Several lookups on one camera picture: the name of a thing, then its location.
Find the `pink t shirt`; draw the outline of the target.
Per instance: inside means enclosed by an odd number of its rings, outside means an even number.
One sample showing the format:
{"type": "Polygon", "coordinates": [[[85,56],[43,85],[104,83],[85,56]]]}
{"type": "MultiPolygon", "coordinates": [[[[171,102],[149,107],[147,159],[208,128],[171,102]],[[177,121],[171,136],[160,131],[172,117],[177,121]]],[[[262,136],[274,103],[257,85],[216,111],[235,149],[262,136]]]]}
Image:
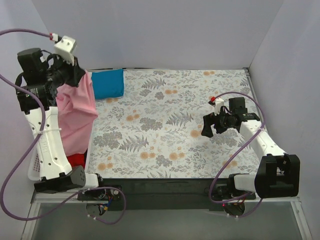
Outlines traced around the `pink t shirt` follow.
{"type": "Polygon", "coordinates": [[[57,88],[58,126],[66,156],[83,154],[89,146],[98,117],[91,77],[86,71],[77,87],[64,84],[57,88]]]}

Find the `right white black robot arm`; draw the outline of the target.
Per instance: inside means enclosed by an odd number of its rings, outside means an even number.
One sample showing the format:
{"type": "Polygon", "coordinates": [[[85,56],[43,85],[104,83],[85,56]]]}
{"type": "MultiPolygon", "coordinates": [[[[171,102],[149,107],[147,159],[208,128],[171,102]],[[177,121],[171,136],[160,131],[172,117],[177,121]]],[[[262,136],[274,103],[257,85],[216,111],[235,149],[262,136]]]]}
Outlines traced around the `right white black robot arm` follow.
{"type": "Polygon", "coordinates": [[[244,97],[228,100],[212,97],[209,104],[214,111],[203,117],[202,136],[212,138],[235,129],[259,159],[256,174],[235,173],[226,181],[227,195],[237,199],[246,193],[255,193],[260,198],[296,197],[299,193],[300,159],[280,148],[264,130],[256,113],[246,108],[244,97]]]}

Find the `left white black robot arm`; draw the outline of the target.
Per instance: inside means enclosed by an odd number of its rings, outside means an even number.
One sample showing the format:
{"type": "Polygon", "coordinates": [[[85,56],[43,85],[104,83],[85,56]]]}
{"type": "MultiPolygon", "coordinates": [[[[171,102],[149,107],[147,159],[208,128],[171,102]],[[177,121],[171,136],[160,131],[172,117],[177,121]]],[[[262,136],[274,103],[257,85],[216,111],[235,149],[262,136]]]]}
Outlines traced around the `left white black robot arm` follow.
{"type": "Polygon", "coordinates": [[[89,189],[95,200],[101,200],[107,193],[101,177],[68,159],[88,150],[98,116],[91,76],[77,62],[43,53],[40,48],[19,52],[22,73],[15,81],[20,109],[37,140],[40,172],[34,188],[47,194],[89,189]]]}

